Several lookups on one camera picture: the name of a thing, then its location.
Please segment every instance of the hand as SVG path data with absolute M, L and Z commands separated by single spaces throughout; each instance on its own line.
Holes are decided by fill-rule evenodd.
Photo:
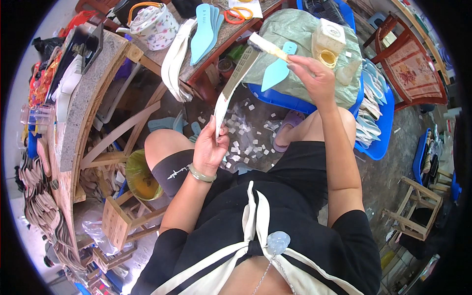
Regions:
M 213 176 L 216 174 L 219 164 L 228 151 L 228 130 L 228 127 L 221 125 L 220 136 L 215 141 L 216 119 L 212 115 L 208 124 L 198 135 L 195 143 L 194 167 L 203 175 Z
M 305 84 L 308 95 L 320 111 L 336 108 L 334 100 L 335 76 L 332 69 L 319 60 L 298 55 L 289 55 L 292 63 L 287 68 L 297 75 Z

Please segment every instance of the gray tarp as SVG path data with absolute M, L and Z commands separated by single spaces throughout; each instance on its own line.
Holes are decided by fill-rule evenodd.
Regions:
M 316 27 L 320 22 L 319 19 L 312 16 L 306 11 L 297 9 L 282 9 L 268 17 L 259 34 L 266 40 L 274 43 L 282 48 L 286 41 L 292 41 L 297 44 L 296 55 L 312 57 L 312 32 L 316 31 Z M 337 64 L 334 70 L 345 67 L 351 60 L 361 60 L 361 51 L 354 30 L 345 27 L 346 47 L 339 54 Z M 346 57 L 346 51 L 352 53 L 350 58 Z M 265 69 L 277 60 L 277 57 L 261 52 L 258 59 L 243 78 L 244 83 L 252 83 L 262 85 Z M 353 80 L 349 86 L 344 86 L 336 80 L 336 103 L 343 108 L 350 108 L 356 101 L 359 92 L 359 78 L 361 76 L 361 67 L 355 73 Z M 305 86 L 295 74 L 290 71 L 287 78 L 272 89 L 283 93 L 301 98 L 311 103 Z

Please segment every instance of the clear plastic container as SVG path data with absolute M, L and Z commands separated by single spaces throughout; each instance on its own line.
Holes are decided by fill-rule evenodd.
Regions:
M 30 109 L 27 104 L 21 108 L 20 123 L 23 125 L 49 125 L 52 119 L 52 109 L 46 106 Z

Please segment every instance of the orange scissors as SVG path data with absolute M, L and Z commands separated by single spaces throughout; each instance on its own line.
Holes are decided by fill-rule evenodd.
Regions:
M 225 16 L 225 20 L 230 24 L 234 24 L 234 25 L 242 24 L 244 21 L 251 19 L 253 17 L 253 12 L 244 7 L 233 7 L 233 8 L 223 8 L 223 9 L 225 10 L 223 13 Z M 249 12 L 250 15 L 246 17 L 240 10 L 245 10 Z M 228 18 L 228 14 L 230 14 L 232 17 L 238 18 L 239 20 L 230 20 Z

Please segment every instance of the purple slipper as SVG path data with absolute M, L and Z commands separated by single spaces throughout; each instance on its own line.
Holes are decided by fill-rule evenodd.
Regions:
M 285 119 L 282 122 L 282 126 L 277 131 L 277 134 L 275 135 L 275 138 L 277 138 L 278 133 L 282 130 L 282 128 L 289 124 L 292 125 L 293 127 L 297 126 L 298 124 L 302 123 L 303 120 L 305 119 L 305 115 L 303 113 L 300 113 L 296 110 L 290 110 L 288 111 L 287 115 L 285 116 Z M 285 146 L 280 146 L 275 144 L 275 138 L 274 138 L 274 150 L 278 152 L 285 152 L 288 148 L 288 145 Z

